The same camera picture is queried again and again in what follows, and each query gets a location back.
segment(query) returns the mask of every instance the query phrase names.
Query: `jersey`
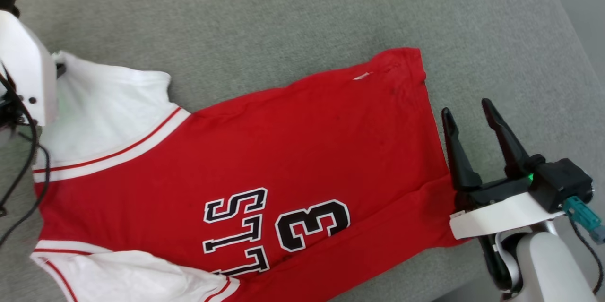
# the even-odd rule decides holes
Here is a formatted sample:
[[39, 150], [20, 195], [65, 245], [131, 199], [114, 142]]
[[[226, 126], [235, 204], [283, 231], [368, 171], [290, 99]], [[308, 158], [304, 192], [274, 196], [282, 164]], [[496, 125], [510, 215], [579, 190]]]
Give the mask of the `jersey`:
[[458, 244], [417, 49], [193, 114], [164, 72], [58, 59], [32, 259], [69, 302], [325, 301]]

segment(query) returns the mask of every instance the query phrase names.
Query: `cable connector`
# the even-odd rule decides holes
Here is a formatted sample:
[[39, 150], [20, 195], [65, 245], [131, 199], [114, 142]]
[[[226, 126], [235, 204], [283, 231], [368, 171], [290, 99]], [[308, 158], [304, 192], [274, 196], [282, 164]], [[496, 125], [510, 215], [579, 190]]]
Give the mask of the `cable connector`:
[[569, 197], [565, 200], [562, 209], [571, 220], [580, 224], [590, 233], [590, 237], [596, 244], [605, 243], [605, 226], [601, 225], [601, 218], [581, 199], [577, 196]]

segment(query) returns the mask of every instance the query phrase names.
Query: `red stripe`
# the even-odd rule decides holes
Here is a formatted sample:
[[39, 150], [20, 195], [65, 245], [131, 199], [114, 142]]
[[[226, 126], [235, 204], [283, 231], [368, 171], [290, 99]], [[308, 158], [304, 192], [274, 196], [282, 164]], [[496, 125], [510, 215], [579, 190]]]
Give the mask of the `red stripe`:
[[210, 301], [214, 296], [220, 295], [222, 294], [225, 290], [227, 290], [227, 287], [231, 284], [231, 280], [229, 280], [229, 277], [227, 277], [227, 283], [223, 286], [223, 288], [218, 292], [218, 293], [214, 293], [208, 297], [206, 297], [206, 299], [204, 300], [204, 302], [208, 302]]
[[63, 281], [63, 284], [67, 288], [67, 291], [69, 291], [69, 294], [71, 295], [71, 298], [73, 299], [73, 301], [78, 302], [78, 299], [74, 295], [74, 292], [72, 291], [71, 287], [67, 283], [67, 280], [65, 280], [65, 277], [63, 276], [63, 274], [61, 274], [61, 272], [57, 269], [57, 267], [54, 266], [52, 263], [50, 263], [50, 261], [46, 261], [46, 264], [48, 266], [50, 266], [52, 268], [52, 270], [54, 270], [57, 273], [57, 275], [59, 275], [59, 278], [61, 278], [61, 280]]
[[[177, 108], [176, 110], [174, 110], [174, 111], [173, 111], [173, 112], [172, 112], [172, 113], [171, 113], [171, 114], [168, 116], [168, 118], [166, 118], [166, 120], [164, 120], [164, 122], [162, 122], [162, 123], [160, 124], [160, 126], [157, 126], [157, 128], [156, 128], [156, 129], [154, 129], [154, 130], [153, 130], [153, 132], [151, 132], [151, 133], [150, 133], [148, 136], [146, 136], [145, 138], [143, 138], [143, 139], [139, 140], [138, 142], [136, 142], [136, 143], [134, 143], [134, 144], [130, 145], [129, 147], [126, 147], [125, 149], [123, 149], [123, 150], [121, 150], [121, 151], [119, 151], [119, 152], [116, 152], [116, 153], [114, 153], [114, 154], [107, 155], [107, 156], [102, 157], [102, 158], [98, 158], [98, 159], [95, 159], [95, 160], [91, 160], [91, 161], [89, 161], [89, 162], [85, 162], [85, 163], [74, 164], [74, 165], [67, 165], [67, 166], [58, 166], [58, 167], [56, 167], [56, 168], [51, 168], [51, 169], [50, 169], [50, 171], [59, 171], [59, 170], [62, 170], [62, 169], [79, 168], [79, 167], [82, 167], [82, 166], [86, 166], [86, 165], [90, 165], [90, 164], [98, 163], [98, 162], [101, 162], [101, 161], [103, 161], [103, 160], [106, 160], [106, 159], [109, 159], [109, 158], [113, 158], [113, 157], [115, 157], [115, 156], [117, 156], [117, 155], [121, 155], [121, 154], [123, 154], [123, 153], [125, 153], [125, 152], [128, 152], [129, 150], [134, 149], [134, 147], [136, 147], [136, 146], [140, 145], [141, 143], [145, 142], [145, 140], [147, 140], [147, 139], [151, 138], [151, 136], [153, 136], [154, 134], [156, 134], [156, 132], [158, 132], [158, 130], [160, 130], [160, 128], [162, 128], [162, 126], [166, 125], [166, 123], [167, 123], [167, 122], [168, 122], [168, 121], [169, 121], [169, 120], [170, 120], [170, 119], [171, 119], [171, 118], [172, 118], [172, 117], [173, 117], [175, 114], [177, 114], [177, 112], [178, 112], [180, 109], [181, 109], [181, 108], [179, 107], [179, 108]], [[43, 172], [45, 172], [45, 171], [46, 171], [45, 169], [35, 169], [33, 172], [34, 172], [34, 173], [43, 173]]]
[[61, 254], [76, 254], [76, 255], [84, 255], [84, 256], [93, 254], [92, 252], [77, 251], [77, 250], [44, 249], [44, 248], [34, 249], [33, 252], [59, 252]]

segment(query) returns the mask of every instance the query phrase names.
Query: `shirt sleeve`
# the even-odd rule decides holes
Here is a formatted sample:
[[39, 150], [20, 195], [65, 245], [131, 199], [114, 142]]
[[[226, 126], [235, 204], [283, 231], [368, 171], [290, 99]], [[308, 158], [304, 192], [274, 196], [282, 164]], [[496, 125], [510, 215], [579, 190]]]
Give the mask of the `shirt sleeve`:
[[142, 251], [34, 252], [68, 302], [228, 302], [235, 278], [178, 266]]

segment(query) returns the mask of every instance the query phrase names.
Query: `wire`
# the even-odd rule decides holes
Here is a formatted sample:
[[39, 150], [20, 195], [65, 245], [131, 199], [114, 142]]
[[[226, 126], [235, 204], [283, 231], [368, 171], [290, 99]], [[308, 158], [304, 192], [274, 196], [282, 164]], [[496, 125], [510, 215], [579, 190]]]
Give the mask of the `wire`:
[[39, 143], [37, 143], [33, 138], [30, 138], [21, 132], [19, 132], [19, 136], [23, 139], [29, 140], [33, 145], [37, 145], [44, 153], [44, 157], [46, 158], [44, 170], [44, 187], [32, 208], [24, 216], [22, 216], [21, 219], [17, 220], [17, 222], [13, 224], [13, 226], [9, 227], [6, 233], [4, 233], [2, 237], [0, 237], [0, 248], [2, 248], [2, 245], [4, 245], [4, 242], [6, 242], [6, 239], [11, 235], [11, 233], [13, 233], [13, 231], [15, 231], [15, 229], [17, 229], [17, 227], [21, 225], [21, 223], [30, 218], [30, 216], [32, 216], [33, 213], [36, 212], [37, 207], [39, 207], [40, 203], [44, 199], [44, 196], [46, 196], [48, 192], [48, 186], [50, 184], [50, 155], [48, 154], [48, 150]]
[[571, 227], [572, 227], [573, 231], [575, 232], [575, 235], [578, 236], [578, 238], [582, 242], [582, 244], [584, 244], [584, 246], [586, 246], [586, 249], [588, 249], [588, 251], [590, 251], [590, 254], [592, 255], [592, 257], [595, 258], [596, 266], [599, 269], [599, 278], [596, 281], [595, 288], [592, 289], [592, 293], [594, 293], [596, 295], [599, 292], [599, 290], [601, 290], [601, 286], [603, 285], [603, 263], [601, 263], [601, 259], [599, 259], [599, 256], [596, 254], [596, 251], [592, 248], [592, 246], [590, 246], [590, 244], [588, 244], [588, 241], [579, 233], [578, 226], [571, 218], [569, 218], [569, 223], [571, 224]]
[[9, 200], [10, 195], [13, 193], [15, 188], [17, 188], [17, 185], [21, 181], [21, 178], [27, 172], [28, 168], [32, 165], [32, 162], [36, 157], [37, 131], [36, 125], [33, 123], [34, 119], [30, 115], [30, 112], [27, 110], [26, 106], [23, 104], [21, 99], [19, 99], [19, 96], [17, 95], [15, 89], [13, 89], [13, 86], [9, 84], [9, 71], [6, 70], [6, 68], [1, 62], [0, 65], [2, 66], [2, 69], [4, 69], [4, 74], [6, 74], [6, 78], [4, 78], [4, 76], [0, 74], [0, 82], [6, 87], [7, 91], [5, 95], [9, 95], [11, 97], [11, 100], [17, 103], [23, 114], [26, 116], [27, 122], [30, 125], [30, 130], [32, 130], [32, 140], [35, 140], [35, 142], [32, 142], [32, 147], [30, 148], [30, 154], [27, 157], [26, 164], [23, 166], [21, 171], [19, 171], [19, 174], [17, 175], [11, 186], [9, 186], [9, 189], [6, 191], [6, 194], [4, 194], [2, 199], [0, 199], [0, 209], [4, 209], [4, 205], [6, 204], [7, 200]]

